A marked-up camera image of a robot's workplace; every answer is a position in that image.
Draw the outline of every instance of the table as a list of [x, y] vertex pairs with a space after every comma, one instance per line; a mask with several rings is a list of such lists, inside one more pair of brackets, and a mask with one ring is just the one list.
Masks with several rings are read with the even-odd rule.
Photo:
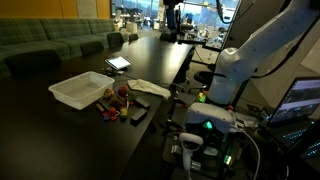
[[[48, 87], [86, 71], [100, 72], [104, 59], [119, 55], [133, 62], [126, 75], [172, 83], [190, 48], [146, 37], [64, 61], [37, 76], [1, 79], [0, 178], [119, 179], [163, 98], [135, 92], [151, 103], [135, 127], [129, 118], [103, 122], [94, 104], [74, 110], [56, 101]], [[118, 86], [129, 78], [114, 79]], [[130, 107], [129, 116], [137, 109]]]

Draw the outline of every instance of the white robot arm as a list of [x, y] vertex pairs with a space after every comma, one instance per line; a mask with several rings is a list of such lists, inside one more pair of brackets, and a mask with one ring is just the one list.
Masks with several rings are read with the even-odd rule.
[[207, 97], [218, 104], [230, 103], [236, 84], [249, 79], [270, 54], [305, 32], [318, 14], [319, 10], [311, 8], [311, 0], [292, 0], [239, 49], [224, 49], [217, 59], [215, 73], [227, 78], [215, 76]]

